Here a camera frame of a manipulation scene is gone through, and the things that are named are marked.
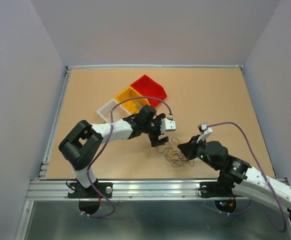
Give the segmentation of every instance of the gray floor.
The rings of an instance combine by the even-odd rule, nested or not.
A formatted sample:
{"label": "gray floor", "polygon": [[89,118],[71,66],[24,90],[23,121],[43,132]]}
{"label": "gray floor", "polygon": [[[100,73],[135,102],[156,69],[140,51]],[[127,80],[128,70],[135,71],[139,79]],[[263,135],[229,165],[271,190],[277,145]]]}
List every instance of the gray floor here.
{"label": "gray floor", "polygon": [[[238,210],[248,204],[238,201]],[[258,203],[245,213],[226,216],[209,209],[213,201],[116,202],[116,212],[105,219],[80,216],[76,201],[37,201],[27,240],[278,240],[291,239],[290,229],[277,232]],[[102,203],[100,211],[109,211]],[[279,213],[269,209],[278,226]]]}

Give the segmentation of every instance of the table surface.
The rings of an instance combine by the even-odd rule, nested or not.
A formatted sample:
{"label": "table surface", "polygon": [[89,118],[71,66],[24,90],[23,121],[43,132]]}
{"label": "table surface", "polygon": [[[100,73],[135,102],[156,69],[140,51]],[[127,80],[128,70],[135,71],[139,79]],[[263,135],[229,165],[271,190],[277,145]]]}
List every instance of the table surface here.
{"label": "table surface", "polygon": [[[169,132],[181,143],[198,135],[198,125],[232,121],[245,131],[265,173],[274,177],[267,148],[255,115],[242,72],[238,68],[108,68],[73,69],[63,99],[55,131],[46,179],[74,179],[70,163],[58,146],[81,120],[102,124],[97,110],[142,75],[161,84],[172,109],[177,130]],[[160,104],[158,113],[169,113]],[[257,167],[244,137],[233,125],[216,126],[209,141],[219,141],[231,155]],[[194,160],[194,166],[172,167],[162,153],[152,148],[143,134],[129,140],[111,142],[93,164],[99,179],[217,178],[218,171]]]}

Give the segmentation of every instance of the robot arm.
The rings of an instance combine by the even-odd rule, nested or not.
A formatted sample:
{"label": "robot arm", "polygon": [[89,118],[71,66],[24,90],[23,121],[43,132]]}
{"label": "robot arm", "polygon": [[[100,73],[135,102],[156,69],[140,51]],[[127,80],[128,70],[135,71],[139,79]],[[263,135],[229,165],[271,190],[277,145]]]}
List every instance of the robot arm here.
{"label": "robot arm", "polygon": [[112,133],[109,123],[89,124],[85,120],[80,121],[59,145],[59,150],[71,163],[80,184],[86,189],[91,186],[88,175],[93,183],[96,182],[97,178],[91,165],[101,144],[132,139],[142,133],[148,134],[152,147],[168,142],[167,136],[161,139],[159,136],[165,132],[175,131],[176,122],[173,121],[172,115],[166,117],[164,113],[159,115],[156,113],[152,106],[145,105],[139,113],[114,122]]}
{"label": "robot arm", "polygon": [[203,198],[220,195],[237,195],[247,197],[267,207],[279,210],[274,198],[274,189],[282,204],[286,217],[291,221],[291,187],[266,176],[255,167],[235,156],[229,155],[228,149],[218,141],[206,142],[212,133],[207,123],[199,125],[201,135],[193,136],[187,143],[178,145],[181,152],[188,159],[199,158],[216,171],[220,171],[216,183],[200,191]]}

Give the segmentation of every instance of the wire pile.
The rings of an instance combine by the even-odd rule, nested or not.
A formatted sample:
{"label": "wire pile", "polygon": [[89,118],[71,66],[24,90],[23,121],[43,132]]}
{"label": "wire pile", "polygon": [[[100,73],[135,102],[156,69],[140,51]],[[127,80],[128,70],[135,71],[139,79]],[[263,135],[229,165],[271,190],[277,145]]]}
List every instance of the wire pile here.
{"label": "wire pile", "polygon": [[189,164],[190,167],[195,166],[195,160],[189,160],[180,150],[178,149],[178,145],[180,144],[180,140],[176,137],[171,138],[171,142],[168,141],[164,146],[163,150],[160,150],[159,147],[156,147],[158,153],[163,154],[165,159],[171,163],[171,167],[185,167],[186,164]]}

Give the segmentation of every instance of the gray wall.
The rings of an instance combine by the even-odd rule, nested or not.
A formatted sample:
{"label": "gray wall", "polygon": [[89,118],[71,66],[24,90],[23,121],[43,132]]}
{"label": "gray wall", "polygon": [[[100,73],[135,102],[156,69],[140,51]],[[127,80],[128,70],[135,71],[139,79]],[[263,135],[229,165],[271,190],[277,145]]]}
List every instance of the gray wall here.
{"label": "gray wall", "polygon": [[32,0],[68,66],[244,64],[280,0]]}
{"label": "gray wall", "polygon": [[64,64],[30,0],[0,0],[0,240],[15,237],[63,78]]}
{"label": "gray wall", "polygon": [[291,183],[291,0],[282,0],[243,69],[268,151]]}

